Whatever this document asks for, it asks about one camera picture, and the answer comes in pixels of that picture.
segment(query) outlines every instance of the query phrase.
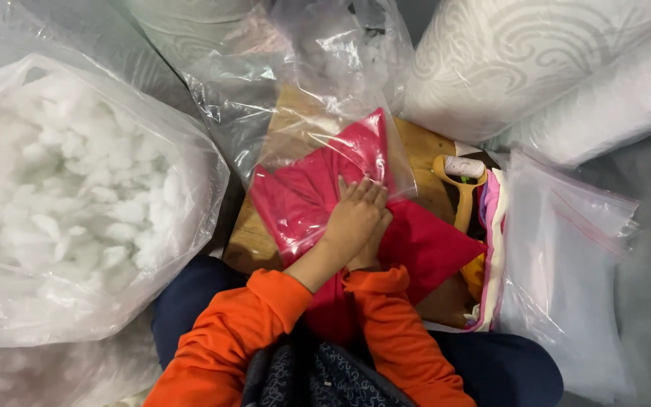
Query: pink fabric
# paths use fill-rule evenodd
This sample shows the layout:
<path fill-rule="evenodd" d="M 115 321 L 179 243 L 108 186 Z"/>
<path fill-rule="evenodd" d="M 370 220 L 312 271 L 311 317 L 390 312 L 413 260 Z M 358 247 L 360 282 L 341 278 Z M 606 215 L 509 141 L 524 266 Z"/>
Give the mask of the pink fabric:
<path fill-rule="evenodd" d="M 351 182 L 366 172 L 375 181 L 391 184 L 385 134 L 384 112 L 378 109 L 349 125 L 327 146 L 287 167 L 270 172 L 255 166 L 249 195 L 286 267 L 325 231 L 330 212 L 339 201 L 339 174 Z M 409 270 L 411 284 L 406 293 L 411 303 L 420 302 L 486 250 L 410 200 L 390 200 L 388 208 L 393 222 L 381 242 L 379 259 L 384 264 L 403 264 Z M 339 272 L 315 293 L 304 319 L 321 339 L 347 344 L 357 337 L 358 328 L 343 292 L 342 277 Z"/>

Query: wooden table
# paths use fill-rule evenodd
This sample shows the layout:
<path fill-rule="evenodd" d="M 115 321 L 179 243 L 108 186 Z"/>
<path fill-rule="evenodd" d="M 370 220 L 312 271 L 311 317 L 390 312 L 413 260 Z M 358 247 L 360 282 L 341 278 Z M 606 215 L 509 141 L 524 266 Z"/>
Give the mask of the wooden table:
<path fill-rule="evenodd" d="M 281 96 L 278 101 L 280 107 L 289 102 L 283 99 L 284 97 Z M 299 109 L 303 109 L 302 101 L 298 100 L 296 103 Z M 294 115 L 288 117 L 292 109 L 282 108 L 278 111 L 289 113 L 275 115 L 270 128 L 288 127 L 292 130 L 289 126 L 292 126 L 299 117 Z M 413 198 L 413 201 L 453 225 L 454 206 L 449 201 L 446 185 L 431 172 L 431 165 L 439 154 L 456 155 L 454 142 L 410 122 L 397 118 L 395 121 L 416 178 L 418 197 Z M 278 248 L 273 238 L 268 235 L 248 196 L 240 208 L 240 215 L 223 254 L 223 260 L 235 270 L 247 274 L 260 268 L 283 270 Z M 466 283 L 458 273 L 419 303 L 417 310 L 424 319 L 462 327 L 465 323 L 463 314 L 467 312 L 467 303 L 471 301 Z"/>

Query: orange sweater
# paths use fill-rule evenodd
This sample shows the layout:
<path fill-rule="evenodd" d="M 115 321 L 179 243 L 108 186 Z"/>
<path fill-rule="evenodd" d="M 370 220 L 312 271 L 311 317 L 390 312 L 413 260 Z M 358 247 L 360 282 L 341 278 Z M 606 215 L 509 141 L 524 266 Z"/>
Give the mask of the orange sweater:
<path fill-rule="evenodd" d="M 405 267 L 344 278 L 376 370 L 420 407 L 475 407 L 404 292 Z M 292 277 L 259 270 L 246 288 L 220 292 L 180 338 L 143 407 L 240 405 L 250 358 L 291 332 L 312 294 Z"/>

